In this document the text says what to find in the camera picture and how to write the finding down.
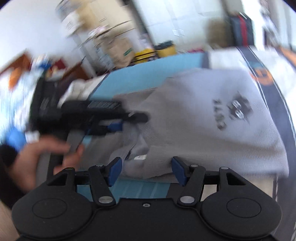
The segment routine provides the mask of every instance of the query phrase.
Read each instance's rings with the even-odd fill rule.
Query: red stripe
[[[242,18],[242,16],[238,15],[238,17],[241,24],[242,44],[243,46],[248,46],[248,30],[246,21]]]

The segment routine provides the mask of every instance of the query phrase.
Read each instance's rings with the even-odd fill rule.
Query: yellow bucket
[[[164,58],[167,56],[171,56],[171,55],[176,55],[177,51],[176,51],[176,47],[175,45],[171,45],[170,47],[167,47],[165,49],[161,49],[161,50],[156,50],[157,54],[160,58]]]
[[[155,50],[154,49],[144,49],[141,52],[137,52],[135,54],[135,59],[136,59],[135,64],[148,62],[148,60],[149,60],[148,58],[153,57],[153,56],[155,56]]]

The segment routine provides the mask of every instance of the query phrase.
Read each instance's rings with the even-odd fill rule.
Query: clothing tag
[[[136,156],[134,160],[145,160],[147,158],[147,155],[142,155],[142,156]]]

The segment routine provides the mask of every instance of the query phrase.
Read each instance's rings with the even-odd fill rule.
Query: gray fabric
[[[252,108],[251,112],[244,110],[244,119],[230,113],[233,100],[239,97],[247,99]],[[124,161],[123,176],[147,179],[170,174],[173,156],[207,170],[228,166],[246,177],[289,173],[280,135],[244,70],[192,69],[168,78],[157,89],[116,98],[129,110],[150,115],[146,124],[125,124],[122,146],[110,155],[108,162],[131,153]],[[104,151],[105,138],[101,139],[100,145],[92,142],[94,148],[87,152],[99,147]],[[143,154],[147,154],[145,160],[133,159]]]

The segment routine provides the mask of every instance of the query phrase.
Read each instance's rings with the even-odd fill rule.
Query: finger
[[[54,168],[54,175],[58,174],[60,171],[62,171],[63,169],[65,169],[64,166],[60,165],[60,166],[56,166]]]
[[[64,154],[69,151],[70,145],[54,136],[44,136],[40,138],[39,142],[32,143],[30,148],[36,154],[41,154],[44,152]]]
[[[63,164],[60,166],[56,166],[54,168],[54,175],[56,175],[61,170],[65,169],[67,167],[73,167],[73,168],[75,168],[75,170],[78,170],[80,167],[81,156],[83,154],[83,151],[84,151],[84,146],[80,145],[77,148],[77,151],[75,153],[65,156],[65,158],[63,160]]]

